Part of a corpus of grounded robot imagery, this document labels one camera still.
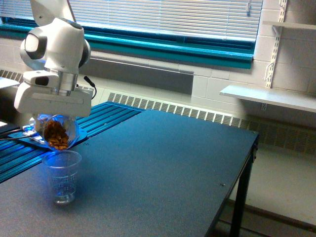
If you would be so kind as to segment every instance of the cable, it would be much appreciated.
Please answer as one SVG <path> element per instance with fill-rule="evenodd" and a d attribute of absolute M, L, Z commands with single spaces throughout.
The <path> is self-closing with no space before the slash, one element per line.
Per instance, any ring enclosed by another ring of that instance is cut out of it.
<path fill-rule="evenodd" d="M 90 80 L 89 77 L 84 76 L 83 79 L 84 79 L 87 83 L 89 83 L 89 85 L 91 85 L 91 86 L 94 88 L 95 93 L 94 93 L 94 96 L 92 97 L 92 99 L 93 99 L 93 98 L 97 95 L 97 88 L 95 87 L 95 84 Z"/>
<path fill-rule="evenodd" d="M 94 99 L 94 97 L 97 95 L 97 88 L 96 87 L 94 87 L 94 91 L 95 91 L 95 93 L 94 93 L 94 96 L 92 97 L 92 99 Z"/>
<path fill-rule="evenodd" d="M 11 130 L 11 131 L 8 131 L 8 132 L 1 133 L 1 134 L 0 134 L 0 137 L 4 137 L 4 136 L 9 135 L 9 134 L 11 134 L 11 133 L 21 132 L 21 131 L 23 131 L 23 129 L 21 129 L 21 128 L 15 129 L 15 130 Z"/>
<path fill-rule="evenodd" d="M 11 141 L 11 140 L 18 140 L 18 139 L 28 138 L 28 137 L 33 137 L 33 135 L 23 136 L 23 137 L 13 137 L 13 138 L 0 138 L 0 141 Z"/>

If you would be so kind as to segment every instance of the window sill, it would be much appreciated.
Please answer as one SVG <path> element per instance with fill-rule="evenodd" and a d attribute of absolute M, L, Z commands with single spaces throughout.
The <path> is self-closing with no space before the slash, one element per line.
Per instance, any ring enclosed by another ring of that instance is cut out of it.
<path fill-rule="evenodd" d="M 0 25 L 0 35 L 25 38 L 32 27 L 10 24 Z M 253 59 L 251 50 L 228 49 L 217 46 L 166 42 L 138 37 L 109 37 L 106 34 L 86 31 L 85 38 L 92 49 L 102 49 L 139 56 L 162 58 L 198 64 L 250 69 Z"/>

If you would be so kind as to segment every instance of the clear plastic container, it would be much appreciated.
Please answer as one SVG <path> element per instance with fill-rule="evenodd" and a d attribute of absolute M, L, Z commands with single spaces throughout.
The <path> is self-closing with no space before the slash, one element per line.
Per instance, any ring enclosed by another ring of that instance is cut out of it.
<path fill-rule="evenodd" d="M 42 160 L 45 165 L 51 199 L 66 205 L 75 199 L 81 155 L 73 151 L 52 152 Z"/>
<path fill-rule="evenodd" d="M 79 126 L 72 117 L 63 115 L 39 115 L 35 130 L 53 151 L 67 150 L 79 138 Z"/>

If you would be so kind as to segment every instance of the nut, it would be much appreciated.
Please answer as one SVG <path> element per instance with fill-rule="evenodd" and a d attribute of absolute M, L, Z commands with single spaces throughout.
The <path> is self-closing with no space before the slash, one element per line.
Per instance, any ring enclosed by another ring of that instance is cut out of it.
<path fill-rule="evenodd" d="M 49 121 L 44 131 L 44 138 L 48 142 L 50 147 L 54 147 L 56 150 L 65 150 L 68 148 L 68 135 L 58 121 Z"/>

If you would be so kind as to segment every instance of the white cinder block wall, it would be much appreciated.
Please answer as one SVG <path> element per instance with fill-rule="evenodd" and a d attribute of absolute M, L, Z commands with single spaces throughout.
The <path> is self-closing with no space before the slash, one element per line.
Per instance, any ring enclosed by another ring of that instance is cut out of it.
<path fill-rule="evenodd" d="M 275 34 L 272 27 L 263 25 L 263 20 L 277 21 L 280 13 L 279 0 L 264 0 L 259 34 L 257 38 L 254 62 L 251 70 L 215 67 L 212 65 L 187 65 L 183 62 L 165 62 L 158 59 L 145 59 L 135 56 L 123 56 L 111 52 L 93 51 L 88 71 L 93 71 L 98 61 L 120 62 L 194 74 L 193 91 L 184 95 L 173 91 L 135 85 L 132 82 L 98 80 L 99 87 L 114 87 L 130 93 L 162 97 L 180 103 L 194 104 L 213 110 L 232 114 L 246 114 L 277 119 L 284 122 L 316 127 L 316 115 L 310 112 L 296 111 L 277 106 L 268 106 L 261 111 L 261 104 L 245 102 L 239 99 L 219 95 L 221 89 L 232 82 L 249 83 L 264 86 L 264 74 L 269 64 Z M 316 24 L 316 3 L 314 0 L 289 0 L 286 22 Z M 28 68 L 19 56 L 20 40 L 0 38 L 0 65 L 25 71 Z M 104 78 L 111 68 L 103 68 Z M 284 29 L 280 43 L 279 57 L 273 87 L 316 94 L 316 31 Z"/>

